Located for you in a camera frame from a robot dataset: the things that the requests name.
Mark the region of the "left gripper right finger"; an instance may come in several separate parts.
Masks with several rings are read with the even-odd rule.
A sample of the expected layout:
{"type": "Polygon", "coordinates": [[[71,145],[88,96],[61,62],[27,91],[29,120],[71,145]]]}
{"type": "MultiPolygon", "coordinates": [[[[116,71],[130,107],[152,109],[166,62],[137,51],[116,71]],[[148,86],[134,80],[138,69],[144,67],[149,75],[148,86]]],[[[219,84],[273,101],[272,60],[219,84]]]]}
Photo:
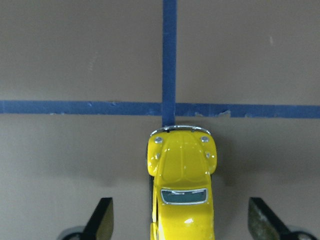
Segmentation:
{"type": "Polygon", "coordinates": [[[316,240],[303,230],[290,230],[260,197],[248,201],[248,230],[254,240],[316,240]]]}

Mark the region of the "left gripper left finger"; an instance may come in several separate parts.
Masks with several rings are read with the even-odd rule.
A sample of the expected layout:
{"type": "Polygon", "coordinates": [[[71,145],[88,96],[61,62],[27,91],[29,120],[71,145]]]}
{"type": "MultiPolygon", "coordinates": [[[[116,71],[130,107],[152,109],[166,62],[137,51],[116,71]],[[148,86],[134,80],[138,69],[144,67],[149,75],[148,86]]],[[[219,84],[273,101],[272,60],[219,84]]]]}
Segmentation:
{"type": "Polygon", "coordinates": [[[69,229],[58,240],[110,240],[114,231],[113,198],[101,198],[84,228],[69,229]]]}

